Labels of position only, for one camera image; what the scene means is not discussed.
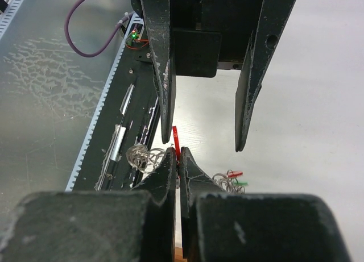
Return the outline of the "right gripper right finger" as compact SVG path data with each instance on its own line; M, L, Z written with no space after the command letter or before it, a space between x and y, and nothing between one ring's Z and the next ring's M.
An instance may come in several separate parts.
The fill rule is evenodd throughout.
M349 261L326 203L309 194L232 194L180 154L183 255L188 261Z

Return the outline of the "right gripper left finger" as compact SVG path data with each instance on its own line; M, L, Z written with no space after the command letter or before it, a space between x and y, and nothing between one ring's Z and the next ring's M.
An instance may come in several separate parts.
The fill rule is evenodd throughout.
M38 192L15 207L2 261L174 261L176 152L128 191Z

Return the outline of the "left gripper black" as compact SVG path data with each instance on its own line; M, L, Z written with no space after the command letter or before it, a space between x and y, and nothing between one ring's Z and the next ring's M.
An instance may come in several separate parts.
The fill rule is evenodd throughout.
M162 142L171 137L176 74L214 77L219 69L242 68L234 129L235 150L243 151L262 81L296 0L140 1L155 72Z

